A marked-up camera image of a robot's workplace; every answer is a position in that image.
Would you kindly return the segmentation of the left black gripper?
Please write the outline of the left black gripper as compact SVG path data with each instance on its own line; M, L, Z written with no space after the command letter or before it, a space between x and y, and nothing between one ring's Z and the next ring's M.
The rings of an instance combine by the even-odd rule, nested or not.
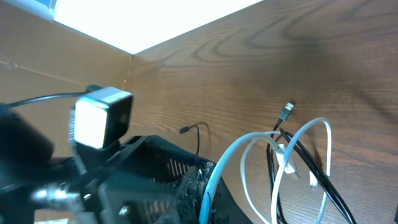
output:
M86 168L85 194L100 223L198 223L215 163L160 136L134 136L98 151L76 144ZM210 224L248 224L223 180L210 207Z

